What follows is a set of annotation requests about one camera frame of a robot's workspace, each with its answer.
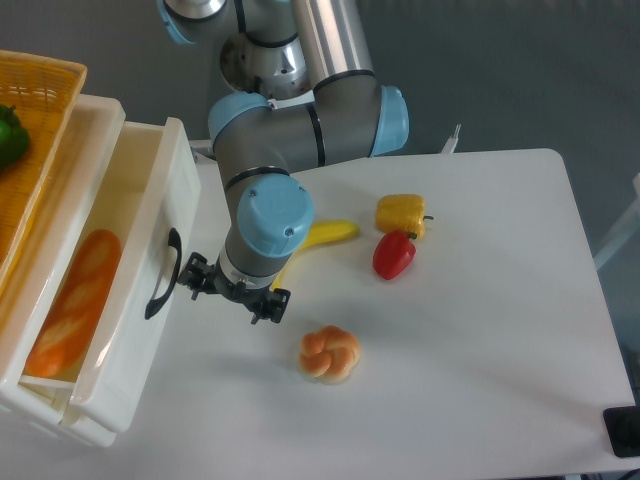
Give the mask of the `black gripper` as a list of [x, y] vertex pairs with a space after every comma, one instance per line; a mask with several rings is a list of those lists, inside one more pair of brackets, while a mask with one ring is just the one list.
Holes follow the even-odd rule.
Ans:
[[279, 324], [286, 312], [291, 292], [282, 288], [268, 290], [274, 280], [274, 274], [258, 277], [239, 270], [226, 249], [221, 250], [215, 266], [200, 253], [192, 252], [177, 277], [177, 283], [191, 292], [193, 301], [200, 294], [220, 294], [234, 303], [249, 305], [252, 325], [262, 320]]

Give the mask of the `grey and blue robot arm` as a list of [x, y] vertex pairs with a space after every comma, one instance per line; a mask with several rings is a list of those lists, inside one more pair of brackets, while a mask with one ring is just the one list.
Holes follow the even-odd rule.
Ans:
[[314, 217], [296, 174], [404, 146], [409, 114], [399, 89], [375, 77], [353, 1], [161, 1], [170, 37], [202, 41], [229, 25], [260, 51], [299, 46], [290, 79], [312, 100], [273, 107], [263, 78], [218, 100], [208, 116], [231, 225], [214, 262], [179, 257], [172, 285], [245, 306], [279, 322], [290, 294], [274, 282], [301, 248]]

